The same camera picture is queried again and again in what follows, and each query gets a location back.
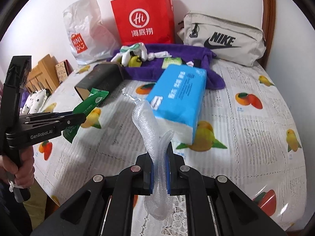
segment white wall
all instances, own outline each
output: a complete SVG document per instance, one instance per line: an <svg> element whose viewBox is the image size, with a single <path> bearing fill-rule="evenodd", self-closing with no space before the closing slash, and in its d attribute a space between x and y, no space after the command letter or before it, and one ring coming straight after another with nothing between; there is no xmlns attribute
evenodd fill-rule
<svg viewBox="0 0 315 236"><path fill-rule="evenodd" d="M76 61L70 52L63 23L63 10L77 0L30 0L14 19L0 42L0 80L3 82L14 55L32 55L32 65L50 53L58 61L68 59L73 68ZM111 0L97 0L108 29L118 32L111 10ZM175 24L189 10L261 27L262 0L174 0Z"/></svg>
<svg viewBox="0 0 315 236"><path fill-rule="evenodd" d="M307 206L290 230L303 229L315 211L315 31L292 0L276 0L277 14L267 73L286 101L305 156Z"/></svg>

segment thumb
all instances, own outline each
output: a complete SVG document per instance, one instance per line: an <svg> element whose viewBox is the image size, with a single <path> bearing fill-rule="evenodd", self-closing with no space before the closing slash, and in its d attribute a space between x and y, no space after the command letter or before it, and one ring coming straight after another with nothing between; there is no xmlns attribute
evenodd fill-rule
<svg viewBox="0 0 315 236"><path fill-rule="evenodd" d="M15 175L18 172L17 165L13 161L11 161L10 158L6 155L0 155L0 167L3 167L12 175Z"/></svg>

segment nike swoosh logo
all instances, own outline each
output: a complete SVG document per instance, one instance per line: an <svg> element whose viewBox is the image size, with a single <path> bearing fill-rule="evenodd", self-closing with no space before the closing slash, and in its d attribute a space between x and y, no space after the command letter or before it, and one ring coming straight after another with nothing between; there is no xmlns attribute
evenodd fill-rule
<svg viewBox="0 0 315 236"><path fill-rule="evenodd" d="M225 48L240 48L240 46L232 46L232 45L211 45L209 43L209 39L204 42L204 47L215 50L215 49L225 49Z"/></svg>

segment black pants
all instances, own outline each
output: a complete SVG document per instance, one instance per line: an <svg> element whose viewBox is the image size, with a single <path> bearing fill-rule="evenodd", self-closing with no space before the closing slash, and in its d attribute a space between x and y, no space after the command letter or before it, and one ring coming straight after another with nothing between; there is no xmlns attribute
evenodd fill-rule
<svg viewBox="0 0 315 236"><path fill-rule="evenodd" d="M13 226L23 236L29 236L32 232L32 223L23 203L16 202L14 194L9 191L9 186L0 180L0 235L13 235L12 228L9 229L10 220Z"/></svg>

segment nike bag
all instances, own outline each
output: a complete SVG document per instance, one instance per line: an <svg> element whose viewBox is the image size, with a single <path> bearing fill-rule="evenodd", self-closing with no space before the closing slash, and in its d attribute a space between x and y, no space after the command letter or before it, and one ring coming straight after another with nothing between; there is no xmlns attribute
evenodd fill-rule
<svg viewBox="0 0 315 236"><path fill-rule="evenodd" d="M97 0L79 0L63 12L70 48L78 65L112 57L118 48L114 36L101 22Z"/></svg>
<svg viewBox="0 0 315 236"><path fill-rule="evenodd" d="M172 0L113 0L122 45L174 43Z"/></svg>
<svg viewBox="0 0 315 236"><path fill-rule="evenodd" d="M185 15L178 36L185 45L209 48L218 58L248 67L266 50L261 29L195 12Z"/></svg>

